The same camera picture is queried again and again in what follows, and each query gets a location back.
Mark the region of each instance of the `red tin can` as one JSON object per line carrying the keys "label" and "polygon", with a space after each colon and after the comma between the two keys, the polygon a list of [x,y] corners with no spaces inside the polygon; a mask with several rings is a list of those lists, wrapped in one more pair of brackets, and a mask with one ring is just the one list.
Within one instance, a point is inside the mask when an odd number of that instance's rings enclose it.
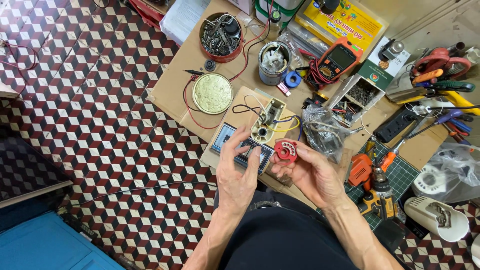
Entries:
{"label": "red tin can", "polygon": [[[210,16],[207,17],[207,20],[208,21],[214,21],[218,18],[220,18],[220,16],[224,15],[225,13],[214,13]],[[202,50],[205,52],[205,54],[210,58],[212,59],[213,61],[215,62],[218,62],[218,63],[226,63],[226,62],[230,62],[232,61],[233,59],[235,59],[241,52],[242,48],[243,48],[243,31],[242,31],[242,28],[241,28],[241,25],[240,23],[238,22],[238,20],[235,18],[235,21],[237,21],[238,25],[239,25],[239,28],[240,28],[240,43],[238,45],[238,47],[233,51],[233,53],[229,54],[229,55],[226,55],[226,56],[216,56],[216,55],[212,55],[211,53],[209,53],[207,50],[205,50],[205,48],[203,47],[202,45],[202,36],[204,35],[204,31],[205,31],[205,26],[206,24],[208,24],[209,22],[207,20],[204,20],[204,22],[202,23],[202,25],[200,26],[200,33],[199,33],[199,36],[198,36],[198,41],[200,43],[200,47],[202,48]]]}

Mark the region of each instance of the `orange multimeter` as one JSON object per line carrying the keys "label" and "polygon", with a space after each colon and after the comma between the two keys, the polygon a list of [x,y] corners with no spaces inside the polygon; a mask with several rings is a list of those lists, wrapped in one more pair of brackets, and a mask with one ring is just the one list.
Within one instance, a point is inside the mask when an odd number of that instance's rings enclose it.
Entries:
{"label": "orange multimeter", "polygon": [[346,37],[339,37],[317,62],[318,71],[330,81],[360,62],[363,51]]}

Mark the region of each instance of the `gold tin lid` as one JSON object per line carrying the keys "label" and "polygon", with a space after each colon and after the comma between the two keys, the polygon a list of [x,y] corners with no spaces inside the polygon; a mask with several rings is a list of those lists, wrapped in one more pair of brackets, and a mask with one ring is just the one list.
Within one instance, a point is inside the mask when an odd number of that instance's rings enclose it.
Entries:
{"label": "gold tin lid", "polygon": [[218,73],[205,73],[192,87],[192,99],[204,113],[219,114],[232,103],[233,88],[230,81]]}

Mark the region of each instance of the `blue tape roll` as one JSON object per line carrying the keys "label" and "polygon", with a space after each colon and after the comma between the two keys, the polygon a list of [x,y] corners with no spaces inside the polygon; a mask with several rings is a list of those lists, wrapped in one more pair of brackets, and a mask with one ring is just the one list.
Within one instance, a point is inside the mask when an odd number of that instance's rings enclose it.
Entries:
{"label": "blue tape roll", "polygon": [[295,88],[301,83],[301,77],[295,72],[290,71],[285,77],[285,85],[288,88]]}

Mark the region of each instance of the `metal can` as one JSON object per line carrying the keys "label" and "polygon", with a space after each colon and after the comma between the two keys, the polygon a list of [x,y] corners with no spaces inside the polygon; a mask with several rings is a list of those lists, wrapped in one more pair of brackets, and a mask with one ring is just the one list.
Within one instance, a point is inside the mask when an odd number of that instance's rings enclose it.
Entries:
{"label": "metal can", "polygon": [[204,113],[222,113],[232,104],[232,84],[221,74],[205,73],[193,84],[192,99],[198,109]]}
{"label": "metal can", "polygon": [[210,16],[207,17],[207,19],[204,20],[204,22],[202,23],[202,25],[200,26],[200,31],[199,31],[199,42],[200,42],[200,47],[202,48],[202,50],[205,52],[205,54],[207,54],[207,56],[212,59],[213,61],[217,62],[217,63],[226,63],[226,62],[230,62],[232,60],[234,60],[241,52],[241,49],[243,48],[243,31],[242,31],[242,28],[240,26],[240,23],[238,22],[237,19],[235,19],[235,21],[237,21],[238,23],[238,26],[240,28],[240,43],[238,45],[238,47],[229,55],[226,55],[226,56],[217,56],[217,55],[213,55],[211,53],[209,53],[202,45],[202,36],[204,35],[204,32],[205,32],[205,25],[208,24],[209,22],[211,21],[214,21],[215,19],[219,18],[220,16],[224,15],[225,13],[214,13]]}
{"label": "metal can", "polygon": [[[262,60],[263,60],[264,54],[267,51],[276,50],[277,48],[283,54],[284,59],[287,60],[287,65],[280,72],[271,72],[271,71],[268,71],[262,65]],[[260,79],[264,84],[268,86],[276,86],[280,84],[285,79],[285,76],[287,76],[288,67],[290,66],[291,63],[292,63],[292,53],[287,44],[281,41],[268,42],[260,49],[260,52],[258,53],[258,73],[260,75]]]}

